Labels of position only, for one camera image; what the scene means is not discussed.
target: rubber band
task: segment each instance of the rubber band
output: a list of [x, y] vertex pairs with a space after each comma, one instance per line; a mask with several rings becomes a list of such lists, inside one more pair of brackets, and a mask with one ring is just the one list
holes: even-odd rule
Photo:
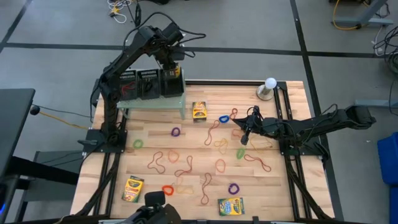
[[220, 116], [218, 118], [218, 121], [220, 121], [221, 123], [227, 123], [229, 121], [229, 116], [228, 115], [224, 115], [224, 116]]
[[179, 176], [181, 176], [182, 174], [189, 174], [189, 173], [191, 173], [191, 172], [192, 172], [192, 160], [193, 160], [193, 157], [192, 157], [192, 156], [187, 156], [187, 163], [188, 163], [188, 166], [190, 167], [190, 169], [189, 169], [189, 170], [177, 170], [177, 171], [174, 172], [174, 176], [179, 177]]
[[173, 137], [178, 137], [178, 136], [180, 136], [180, 134], [181, 134], [181, 130], [179, 128], [177, 128], [177, 127], [173, 128], [173, 130], [172, 130]]
[[171, 185], [165, 185], [165, 186], [163, 186], [163, 187], [162, 187], [162, 190], [163, 190], [164, 194], [166, 194], [167, 196], [171, 196], [171, 195], [173, 195], [173, 193], [174, 193], [174, 188], [173, 188], [173, 186], [171, 186]]
[[235, 119], [237, 114], [238, 114], [238, 109], [233, 108], [232, 113], [229, 115], [229, 118]]
[[133, 146], [135, 149], [140, 149], [140, 148], [142, 148], [142, 147], [144, 146], [144, 142], [143, 142], [141, 139], [137, 139], [137, 140], [134, 141], [134, 143], [132, 144], [132, 146]]
[[[175, 159], [175, 160], [171, 160], [171, 158], [170, 158], [170, 153], [171, 152], [173, 152], [174, 154], [176, 154], [177, 155], [177, 158]], [[167, 157], [169, 158], [169, 161], [171, 162], [171, 163], [175, 163], [175, 162], [177, 162], [178, 161], [178, 159], [180, 158], [180, 154], [178, 153], [178, 152], [176, 152], [176, 151], [174, 151], [174, 150], [169, 150], [169, 153], [167, 154]]]
[[258, 158], [258, 157], [251, 157], [250, 155], [246, 154], [244, 155], [244, 159], [249, 161], [249, 162], [253, 162], [253, 161], [260, 161], [261, 162], [261, 166], [262, 169], [264, 169], [266, 172], [271, 172], [271, 167], [269, 165], [266, 165], [265, 163], [263, 163], [262, 159]]
[[[157, 158], [157, 159], [155, 160], [155, 156], [156, 156], [156, 154], [158, 154], [158, 153], [160, 153], [160, 157]], [[163, 165], [160, 165], [160, 164], [157, 163], [157, 161], [158, 161], [160, 158], [162, 158], [162, 157], [163, 157], [163, 152], [161, 152], [161, 151], [156, 152], [156, 153], [154, 154], [153, 158], [152, 158], [152, 161], [151, 161], [150, 163], [148, 163], [148, 165], [147, 165], [148, 169], [155, 169], [159, 174], [163, 174], [163, 173], [166, 171], [166, 167], [164, 167]], [[159, 170], [158, 170], [156, 167], [149, 167], [149, 165], [151, 165], [153, 162], [155, 162], [156, 165], [163, 167], [163, 172], [159, 172]]]
[[263, 154], [264, 151], [259, 151], [259, 150], [254, 146], [254, 144], [251, 142], [252, 140], [253, 140], [253, 138], [250, 138], [249, 142], [250, 142], [250, 145], [253, 147], [253, 149], [255, 149], [258, 153]]
[[211, 136], [210, 131], [211, 131], [212, 129], [217, 128], [219, 125], [220, 125], [220, 122], [219, 122], [218, 120], [215, 120], [214, 123], [213, 123], [213, 125], [212, 125], [212, 127], [209, 128], [209, 130], [207, 131], [207, 138], [206, 138], [206, 140], [205, 140], [205, 145], [209, 146], [209, 145], [211, 144], [211, 141], [213, 140], [213, 138], [212, 138], [212, 136]]
[[[218, 166], [217, 166], [217, 164], [218, 164], [218, 162], [223, 162], [223, 164], [224, 164], [224, 169], [223, 170], [219, 170], [218, 169]], [[224, 173], [225, 172], [225, 167], [226, 167], [226, 164], [225, 164], [225, 161], [223, 160], [223, 159], [218, 159], [217, 161], [216, 161], [216, 170], [218, 171], [218, 172], [220, 172], [220, 173]]]
[[223, 139], [221, 139], [220, 141], [215, 141], [215, 142], [214, 142], [214, 146], [218, 148], [218, 151], [219, 151], [222, 155], [224, 155], [224, 154], [226, 154], [226, 149], [227, 149], [227, 147], [228, 147], [228, 140], [225, 139], [225, 138], [223, 138]]
[[[232, 192], [232, 190], [231, 190], [233, 187], [236, 187], [236, 191], [234, 191], [234, 192]], [[237, 184], [235, 184], [235, 183], [230, 184], [229, 187], [228, 187], [228, 192], [231, 195], [236, 195], [239, 192], [239, 190], [240, 190], [239, 186]]]
[[[207, 175], [210, 176], [209, 182], [207, 182]], [[205, 182], [204, 182], [203, 185], [201, 186], [201, 191], [203, 192], [203, 197], [201, 198], [200, 203], [201, 203], [202, 205], [207, 205], [207, 203], [209, 203], [209, 197], [208, 197], [207, 194], [205, 193], [205, 187], [206, 187], [207, 185], [209, 185], [210, 182], [211, 182], [211, 174], [210, 174], [210, 173], [206, 173], [206, 174], [205, 174]]]
[[177, 184], [175, 184], [175, 191], [178, 194], [194, 194], [193, 188], [191, 188], [191, 187], [183, 187], [183, 190], [181, 190], [182, 182], [183, 182], [183, 178], [182, 177], [177, 177]]
[[236, 136], [236, 137], [239, 137], [239, 138], [241, 138], [243, 135], [242, 134], [234, 134], [234, 132], [236, 132], [236, 131], [239, 131], [239, 133], [241, 133], [241, 130], [240, 129], [233, 129], [232, 130], [232, 136]]
[[245, 152], [246, 152], [245, 148], [238, 149], [238, 151], [236, 152], [236, 158], [237, 159], [242, 159]]

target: black knob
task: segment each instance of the black knob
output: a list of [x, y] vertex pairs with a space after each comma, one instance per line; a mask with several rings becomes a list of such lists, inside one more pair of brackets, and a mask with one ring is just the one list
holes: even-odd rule
[[32, 106], [29, 111], [31, 115], [37, 115], [39, 112], [40, 112], [40, 107], [38, 106]]

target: blue box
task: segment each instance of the blue box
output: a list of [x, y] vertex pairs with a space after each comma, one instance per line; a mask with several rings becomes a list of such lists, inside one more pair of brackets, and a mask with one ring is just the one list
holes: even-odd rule
[[377, 148], [384, 183], [398, 185], [398, 133], [378, 140]]
[[398, 224], [398, 187], [390, 189], [390, 224]]

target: metal bracket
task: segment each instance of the metal bracket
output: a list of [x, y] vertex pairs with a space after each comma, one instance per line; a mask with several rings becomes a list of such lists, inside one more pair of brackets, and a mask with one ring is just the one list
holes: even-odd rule
[[95, 142], [96, 144], [84, 144], [83, 152], [115, 152], [122, 153], [126, 147], [127, 130], [119, 130], [119, 143], [112, 146], [106, 143], [106, 139], [99, 129], [89, 129], [86, 135], [86, 142]]

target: table leg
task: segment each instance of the table leg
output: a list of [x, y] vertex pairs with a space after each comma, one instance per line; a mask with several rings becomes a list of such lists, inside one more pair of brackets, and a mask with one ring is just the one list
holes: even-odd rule
[[19, 174], [28, 177], [36, 177], [65, 184], [76, 185], [79, 174], [63, 169], [46, 166], [27, 159], [13, 156], [7, 168], [7, 175]]

